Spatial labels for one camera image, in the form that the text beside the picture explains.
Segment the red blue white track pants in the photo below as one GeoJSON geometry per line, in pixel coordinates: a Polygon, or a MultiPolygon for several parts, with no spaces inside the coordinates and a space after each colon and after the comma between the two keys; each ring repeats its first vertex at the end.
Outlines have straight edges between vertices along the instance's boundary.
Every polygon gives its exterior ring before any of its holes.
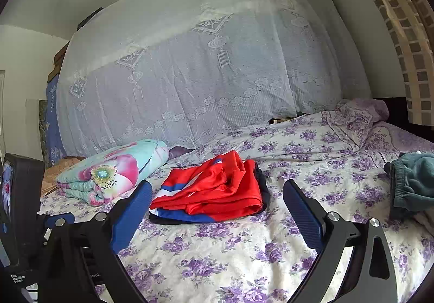
{"type": "Polygon", "coordinates": [[[150,204],[149,210],[183,210],[203,213],[205,204],[233,201],[244,195],[241,184],[254,168],[252,159],[242,160],[233,150],[217,155],[200,166],[171,170],[150,204]]]}

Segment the folded floral teal quilt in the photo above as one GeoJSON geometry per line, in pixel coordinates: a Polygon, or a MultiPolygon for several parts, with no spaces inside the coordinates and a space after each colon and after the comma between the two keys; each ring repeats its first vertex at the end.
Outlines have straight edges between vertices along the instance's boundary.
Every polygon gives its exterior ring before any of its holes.
{"type": "Polygon", "coordinates": [[[143,139],[80,161],[56,178],[63,196],[98,207],[126,193],[165,165],[169,148],[143,139]]]}

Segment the folded black pants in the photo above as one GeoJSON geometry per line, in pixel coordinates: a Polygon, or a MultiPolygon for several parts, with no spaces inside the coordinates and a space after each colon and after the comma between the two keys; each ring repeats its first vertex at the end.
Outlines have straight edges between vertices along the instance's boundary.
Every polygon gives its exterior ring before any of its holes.
{"type": "Polygon", "coordinates": [[[246,176],[248,180],[241,184],[241,189],[246,192],[236,200],[205,204],[208,208],[203,213],[194,215],[183,210],[150,210],[149,220],[153,224],[207,224],[262,213],[270,205],[271,198],[266,178],[256,163],[246,176]]]}

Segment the brown orange pillow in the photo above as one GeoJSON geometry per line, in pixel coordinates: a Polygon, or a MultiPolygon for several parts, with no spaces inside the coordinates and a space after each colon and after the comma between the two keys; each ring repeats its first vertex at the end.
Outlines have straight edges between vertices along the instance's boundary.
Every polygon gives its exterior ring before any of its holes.
{"type": "Polygon", "coordinates": [[[54,166],[47,168],[44,171],[40,196],[43,197],[55,191],[58,188],[57,181],[56,181],[58,175],[60,175],[64,171],[70,169],[72,166],[74,166],[75,164],[83,160],[84,158],[66,157],[66,158],[62,158],[54,166]]]}

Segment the purple floral bed sheet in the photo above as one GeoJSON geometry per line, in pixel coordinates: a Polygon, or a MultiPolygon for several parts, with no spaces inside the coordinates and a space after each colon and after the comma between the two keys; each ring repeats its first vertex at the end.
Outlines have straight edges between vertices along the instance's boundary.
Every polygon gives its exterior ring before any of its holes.
{"type": "Polygon", "coordinates": [[[149,177],[159,191],[171,171],[234,151],[254,161],[270,193],[259,214],[205,224],[154,224],[145,217],[120,259],[147,302],[287,302],[318,255],[306,241],[302,198],[339,221],[379,223],[394,265],[397,301],[408,302],[433,266],[433,228],[425,216],[390,217],[385,164],[433,143],[387,122],[378,100],[277,125],[217,135],[168,161],[149,177]]]}

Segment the teal green garment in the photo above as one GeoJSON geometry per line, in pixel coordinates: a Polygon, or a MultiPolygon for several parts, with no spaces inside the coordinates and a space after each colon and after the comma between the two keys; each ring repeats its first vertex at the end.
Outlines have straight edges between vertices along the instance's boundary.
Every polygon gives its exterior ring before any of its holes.
{"type": "Polygon", "coordinates": [[[390,219],[402,221],[433,208],[433,153],[402,153],[383,169],[390,183],[390,219]]]}

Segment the white lace cover cloth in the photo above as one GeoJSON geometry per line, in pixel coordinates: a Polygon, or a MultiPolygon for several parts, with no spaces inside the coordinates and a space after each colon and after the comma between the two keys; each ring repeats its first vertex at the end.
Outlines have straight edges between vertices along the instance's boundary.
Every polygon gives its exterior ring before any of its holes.
{"type": "Polygon", "coordinates": [[[195,149],[371,89],[332,0],[119,0],[72,36],[58,80],[68,155],[152,138],[195,149]]]}

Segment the checkered beige curtain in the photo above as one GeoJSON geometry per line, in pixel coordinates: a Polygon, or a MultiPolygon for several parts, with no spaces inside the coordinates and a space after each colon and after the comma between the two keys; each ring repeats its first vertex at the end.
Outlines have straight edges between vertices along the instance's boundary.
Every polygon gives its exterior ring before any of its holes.
{"type": "Polygon", "coordinates": [[[409,122],[433,126],[433,8],[427,0],[374,0],[404,80],[409,122]]]}

